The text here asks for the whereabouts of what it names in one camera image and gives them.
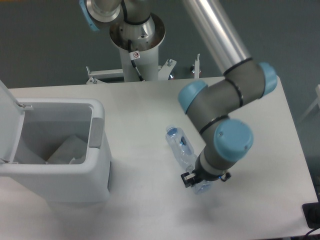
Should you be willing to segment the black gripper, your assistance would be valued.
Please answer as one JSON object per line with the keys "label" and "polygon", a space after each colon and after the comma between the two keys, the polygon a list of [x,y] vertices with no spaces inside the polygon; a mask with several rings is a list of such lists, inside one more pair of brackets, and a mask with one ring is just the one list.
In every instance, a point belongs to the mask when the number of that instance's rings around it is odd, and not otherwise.
{"label": "black gripper", "polygon": [[[196,181],[212,181],[213,175],[203,169],[194,169],[192,173],[185,172],[180,175],[183,184],[186,188],[193,187]],[[227,181],[231,178],[231,174],[226,172],[220,177],[221,181]]]}

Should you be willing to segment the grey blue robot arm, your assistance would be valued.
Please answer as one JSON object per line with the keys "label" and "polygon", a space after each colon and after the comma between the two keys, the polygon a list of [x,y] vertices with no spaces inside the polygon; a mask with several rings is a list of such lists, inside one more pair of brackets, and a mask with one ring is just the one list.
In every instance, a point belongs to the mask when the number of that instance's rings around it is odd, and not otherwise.
{"label": "grey blue robot arm", "polygon": [[[165,37],[162,20],[146,0],[82,0],[79,3],[92,31],[109,27],[121,53],[126,82],[158,80],[158,56],[146,59]],[[223,80],[208,86],[196,78],[178,94],[184,113],[205,142],[194,169],[181,175],[186,187],[203,181],[227,181],[229,169],[253,144],[251,129],[229,114],[271,93],[277,74],[266,62],[255,63],[217,0],[185,0],[183,5],[196,26]]]}

